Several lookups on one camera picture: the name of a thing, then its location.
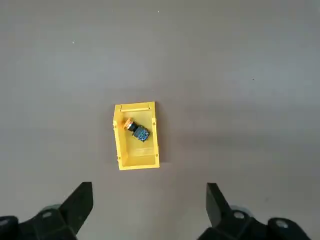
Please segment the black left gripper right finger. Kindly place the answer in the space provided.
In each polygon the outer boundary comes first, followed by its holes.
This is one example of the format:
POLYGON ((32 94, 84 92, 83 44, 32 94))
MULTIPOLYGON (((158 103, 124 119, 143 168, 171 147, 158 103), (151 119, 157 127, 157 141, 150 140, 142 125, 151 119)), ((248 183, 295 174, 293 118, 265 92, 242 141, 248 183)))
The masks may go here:
POLYGON ((240 209, 232 209, 216 183, 206 185, 206 212, 211 226, 200 240, 309 240, 294 221, 273 217, 266 224, 240 209))

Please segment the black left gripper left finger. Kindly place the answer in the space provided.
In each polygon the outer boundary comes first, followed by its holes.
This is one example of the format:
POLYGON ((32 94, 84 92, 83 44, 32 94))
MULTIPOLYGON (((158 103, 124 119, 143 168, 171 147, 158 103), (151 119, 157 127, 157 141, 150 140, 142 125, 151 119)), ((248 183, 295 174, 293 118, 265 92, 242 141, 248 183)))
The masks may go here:
POLYGON ((82 182, 62 204, 49 205, 27 221, 0 217, 2 240, 76 240, 93 209, 93 185, 82 182))

